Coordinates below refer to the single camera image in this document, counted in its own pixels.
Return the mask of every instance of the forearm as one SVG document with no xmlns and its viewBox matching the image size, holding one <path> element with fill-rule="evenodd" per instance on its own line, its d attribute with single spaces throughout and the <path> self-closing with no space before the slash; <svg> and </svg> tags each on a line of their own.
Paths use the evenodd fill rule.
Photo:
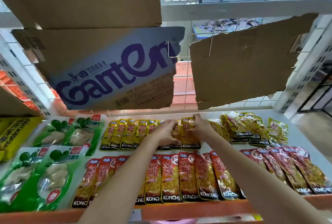
<svg viewBox="0 0 332 224">
<path fill-rule="evenodd" d="M 104 185 L 78 224 L 128 223 L 157 143 L 149 136 Z"/>
<path fill-rule="evenodd" d="M 329 223 L 293 189 L 235 150 L 217 134 L 208 144 L 266 223 Z"/>
</svg>

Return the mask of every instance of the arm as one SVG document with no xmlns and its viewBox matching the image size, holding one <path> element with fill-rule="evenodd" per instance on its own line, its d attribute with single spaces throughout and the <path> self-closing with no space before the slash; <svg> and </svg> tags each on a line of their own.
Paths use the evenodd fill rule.
<svg viewBox="0 0 332 224">
<path fill-rule="evenodd" d="M 128 223 L 153 153 L 160 145 L 181 144 L 171 137 L 176 121 L 163 122 L 145 137 L 86 209 L 78 224 Z"/>
<path fill-rule="evenodd" d="M 192 133 L 204 139 L 219 155 L 266 223 L 329 223 L 317 209 L 293 189 L 235 150 L 212 129 L 208 121 L 203 120 L 199 114 L 194 116 L 196 126 Z"/>
</svg>

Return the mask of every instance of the person's left hand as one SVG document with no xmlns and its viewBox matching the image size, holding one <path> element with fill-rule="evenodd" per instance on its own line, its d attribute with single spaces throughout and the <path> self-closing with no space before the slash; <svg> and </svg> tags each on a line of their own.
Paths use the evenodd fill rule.
<svg viewBox="0 0 332 224">
<path fill-rule="evenodd" d="M 158 146 L 161 145 L 181 145 L 181 141 L 175 138 L 172 138 L 172 129 L 178 121 L 176 120 L 166 120 L 161 123 L 150 135 L 151 141 L 156 141 Z"/>
</svg>

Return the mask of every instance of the person's right arm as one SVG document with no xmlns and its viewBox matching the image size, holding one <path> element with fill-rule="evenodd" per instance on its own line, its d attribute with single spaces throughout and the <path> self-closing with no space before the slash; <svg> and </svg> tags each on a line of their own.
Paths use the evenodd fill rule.
<svg viewBox="0 0 332 224">
<path fill-rule="evenodd" d="M 330 223 L 292 188 L 233 148 L 207 120 L 199 114 L 194 117 L 196 126 L 192 133 L 218 154 L 265 223 Z"/>
</svg>

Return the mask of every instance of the price tag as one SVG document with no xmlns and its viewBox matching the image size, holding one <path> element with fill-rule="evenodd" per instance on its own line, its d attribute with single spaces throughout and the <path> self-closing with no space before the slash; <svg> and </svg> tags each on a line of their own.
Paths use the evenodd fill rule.
<svg viewBox="0 0 332 224">
<path fill-rule="evenodd" d="M 142 221 L 141 209 L 134 209 L 129 218 L 130 221 Z"/>
</svg>

